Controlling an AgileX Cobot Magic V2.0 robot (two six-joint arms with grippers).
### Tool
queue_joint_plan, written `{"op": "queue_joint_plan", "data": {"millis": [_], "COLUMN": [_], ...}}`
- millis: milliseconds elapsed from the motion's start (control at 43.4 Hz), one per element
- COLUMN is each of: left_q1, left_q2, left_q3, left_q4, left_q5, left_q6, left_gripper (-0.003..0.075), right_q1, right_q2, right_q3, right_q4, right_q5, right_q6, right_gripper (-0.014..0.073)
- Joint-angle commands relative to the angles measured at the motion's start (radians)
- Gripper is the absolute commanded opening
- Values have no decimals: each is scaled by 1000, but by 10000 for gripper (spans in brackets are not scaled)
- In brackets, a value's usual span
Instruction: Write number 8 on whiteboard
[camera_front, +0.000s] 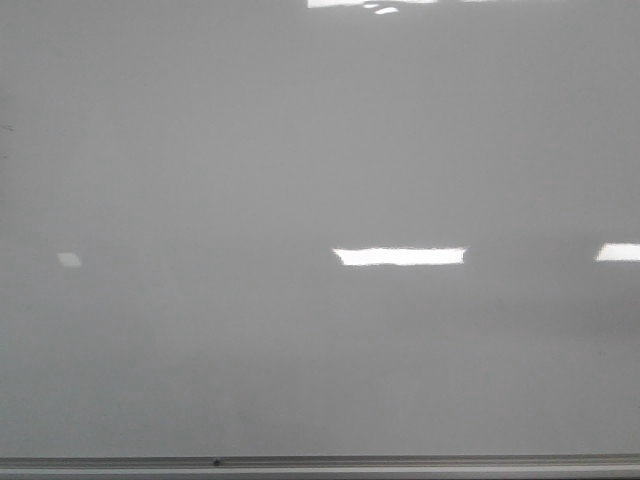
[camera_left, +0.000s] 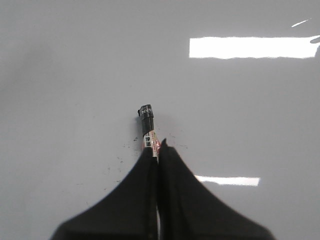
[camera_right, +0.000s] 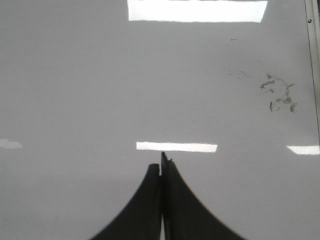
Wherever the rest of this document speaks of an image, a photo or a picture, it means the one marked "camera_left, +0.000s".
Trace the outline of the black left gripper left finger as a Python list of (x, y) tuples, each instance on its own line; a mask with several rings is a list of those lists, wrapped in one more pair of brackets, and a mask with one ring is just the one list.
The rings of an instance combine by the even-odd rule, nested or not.
[(158, 162), (146, 147), (105, 198), (62, 223), (53, 240), (156, 240)]

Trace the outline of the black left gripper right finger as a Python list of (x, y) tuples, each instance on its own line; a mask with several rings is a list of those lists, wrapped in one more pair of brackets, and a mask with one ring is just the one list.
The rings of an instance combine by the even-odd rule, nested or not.
[(241, 215), (203, 186), (174, 147), (163, 140), (158, 160), (162, 240), (273, 240), (265, 227)]

